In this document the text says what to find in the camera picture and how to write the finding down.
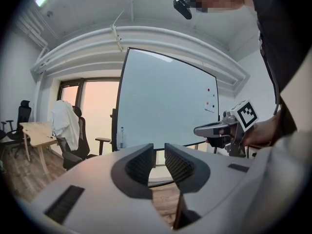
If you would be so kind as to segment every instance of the white wall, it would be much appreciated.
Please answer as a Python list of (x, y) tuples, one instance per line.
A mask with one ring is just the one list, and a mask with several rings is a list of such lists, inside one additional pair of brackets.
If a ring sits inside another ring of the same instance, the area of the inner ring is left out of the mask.
[(275, 109), (274, 88), (260, 51), (253, 52), (238, 63), (251, 76), (236, 96), (235, 103), (249, 99), (259, 114), (259, 121), (271, 118)]
[(40, 49), (26, 36), (11, 31), (2, 46), (0, 58), (0, 121), (14, 120), (16, 128), (18, 109), (22, 100), (29, 100), (34, 106), (34, 91), (37, 77), (33, 77), (30, 69), (35, 64)]

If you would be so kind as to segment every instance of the person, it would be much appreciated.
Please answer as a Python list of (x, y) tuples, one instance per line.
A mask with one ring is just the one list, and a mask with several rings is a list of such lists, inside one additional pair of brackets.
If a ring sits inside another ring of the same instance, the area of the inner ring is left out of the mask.
[(274, 84), (275, 102), (281, 110), (269, 120), (258, 122), (246, 133), (243, 145), (269, 143), (273, 145), (280, 137), (296, 130), (293, 118), (284, 102), (281, 92), (299, 69), (311, 46), (311, 35), (303, 35), (294, 17), (289, 14), (284, 0), (188, 0), (191, 7), (201, 12), (236, 10), (242, 6), (254, 9), (260, 31), (260, 52), (269, 76)]

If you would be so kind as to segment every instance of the wooden floor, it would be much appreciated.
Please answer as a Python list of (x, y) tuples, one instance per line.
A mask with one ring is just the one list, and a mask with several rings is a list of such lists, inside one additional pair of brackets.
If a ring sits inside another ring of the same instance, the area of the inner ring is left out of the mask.
[[(24, 150), (19, 152), (15, 159), (10, 147), (6, 147), (2, 161), (6, 173), (3, 174), (8, 187), (15, 196), (31, 202), (33, 198), (48, 184), (49, 181), (43, 173), (39, 155), (36, 150), (29, 147), (30, 159), (26, 159)], [(52, 180), (66, 172), (63, 169), (63, 160), (51, 151), (43, 150), (44, 158)], [(153, 205), (164, 221), (172, 226), (176, 216), (179, 189), (173, 184), (151, 188), (153, 191)]]

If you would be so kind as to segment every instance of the water bottle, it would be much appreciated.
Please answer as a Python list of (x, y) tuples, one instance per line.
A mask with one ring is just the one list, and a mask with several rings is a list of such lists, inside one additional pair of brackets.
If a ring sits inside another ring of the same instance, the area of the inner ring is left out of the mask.
[(123, 127), (121, 127), (121, 141), (120, 141), (120, 148), (123, 148)]

